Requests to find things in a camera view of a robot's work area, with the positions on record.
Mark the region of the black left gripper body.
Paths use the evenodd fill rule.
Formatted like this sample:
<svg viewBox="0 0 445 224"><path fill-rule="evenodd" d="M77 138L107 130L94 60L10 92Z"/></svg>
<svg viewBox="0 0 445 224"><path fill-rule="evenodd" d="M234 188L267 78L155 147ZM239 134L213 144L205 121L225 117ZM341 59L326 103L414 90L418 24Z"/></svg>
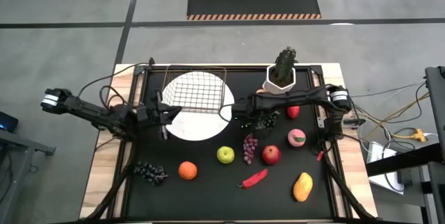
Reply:
<svg viewBox="0 0 445 224"><path fill-rule="evenodd" d="M140 103L136 108L136 117L139 130L149 127L160 127L161 138L168 139L167 129L164 123L163 114L167 111L167 105L162 102L162 95L159 90L154 92L153 98L147 103Z"/></svg>

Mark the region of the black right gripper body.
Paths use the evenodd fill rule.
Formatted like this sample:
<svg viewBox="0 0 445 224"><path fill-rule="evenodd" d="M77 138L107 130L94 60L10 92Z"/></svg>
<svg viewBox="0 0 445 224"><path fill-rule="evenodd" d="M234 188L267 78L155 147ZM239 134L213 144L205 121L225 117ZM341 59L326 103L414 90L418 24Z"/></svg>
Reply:
<svg viewBox="0 0 445 224"><path fill-rule="evenodd" d="M238 119L241 122L242 128L255 126L261 120L262 113L257 113L255 108L256 97L256 95L249 95L238 100L242 107L238 113Z"/></svg>

